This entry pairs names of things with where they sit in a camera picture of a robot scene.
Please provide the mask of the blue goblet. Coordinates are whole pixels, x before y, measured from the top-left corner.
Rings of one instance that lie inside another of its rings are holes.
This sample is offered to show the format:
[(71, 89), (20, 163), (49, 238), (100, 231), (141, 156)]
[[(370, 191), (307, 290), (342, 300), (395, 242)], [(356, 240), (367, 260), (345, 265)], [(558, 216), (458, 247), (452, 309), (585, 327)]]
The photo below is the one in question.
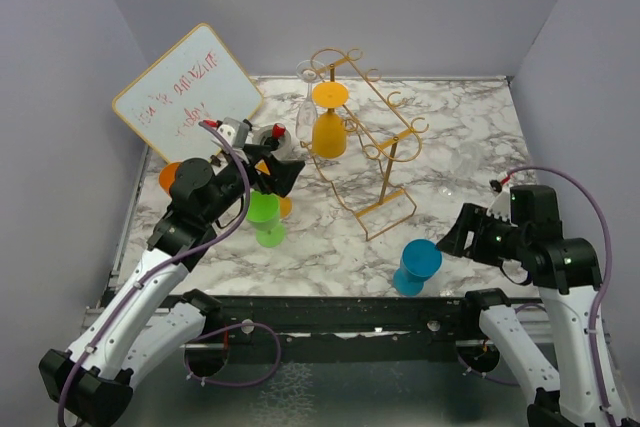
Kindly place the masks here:
[(416, 296), (441, 265), (442, 253), (433, 242), (426, 239), (412, 240), (402, 251), (392, 285), (401, 295)]

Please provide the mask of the clear wine glass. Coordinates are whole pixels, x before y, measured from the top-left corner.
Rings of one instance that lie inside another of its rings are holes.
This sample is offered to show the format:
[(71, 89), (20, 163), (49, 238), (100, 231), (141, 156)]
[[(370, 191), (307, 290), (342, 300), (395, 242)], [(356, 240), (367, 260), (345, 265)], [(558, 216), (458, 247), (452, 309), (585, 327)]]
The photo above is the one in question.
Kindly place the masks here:
[(320, 68), (318, 62), (304, 60), (296, 67), (296, 74), (306, 87), (306, 96), (298, 108), (296, 116), (295, 135), (299, 141), (306, 144), (312, 140), (313, 126), (318, 118), (316, 105), (312, 99), (313, 88), (319, 82), (317, 70)]

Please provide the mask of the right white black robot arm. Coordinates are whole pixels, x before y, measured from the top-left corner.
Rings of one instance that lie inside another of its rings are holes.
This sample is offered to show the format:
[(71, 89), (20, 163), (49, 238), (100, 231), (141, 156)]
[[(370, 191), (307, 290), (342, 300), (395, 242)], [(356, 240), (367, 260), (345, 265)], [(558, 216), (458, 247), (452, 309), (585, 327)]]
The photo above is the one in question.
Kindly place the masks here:
[(539, 292), (556, 361), (550, 363), (500, 289), (469, 291), (459, 314), (469, 337), (493, 342), (522, 389), (531, 426), (634, 426), (611, 368), (594, 302), (604, 290), (597, 254), (563, 235), (554, 189), (505, 188), (484, 208), (466, 203), (440, 252), (501, 267), (517, 261)]

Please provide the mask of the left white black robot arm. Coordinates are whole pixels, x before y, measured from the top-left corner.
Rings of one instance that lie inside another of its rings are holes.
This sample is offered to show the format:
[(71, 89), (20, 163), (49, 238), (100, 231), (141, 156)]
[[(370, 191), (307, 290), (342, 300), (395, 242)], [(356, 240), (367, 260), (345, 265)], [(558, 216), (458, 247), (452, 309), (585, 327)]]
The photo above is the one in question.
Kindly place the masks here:
[(153, 229), (134, 271), (93, 324), (64, 350), (39, 363), (57, 423), (74, 415), (79, 425), (111, 426), (149, 373), (182, 344), (228, 332), (220, 305), (199, 290), (169, 314), (153, 316), (205, 253), (232, 235), (247, 217), (253, 194), (279, 201), (293, 189), (302, 160), (280, 160), (266, 146), (247, 144), (228, 154), (220, 171), (202, 158), (181, 162), (169, 188), (171, 201)]

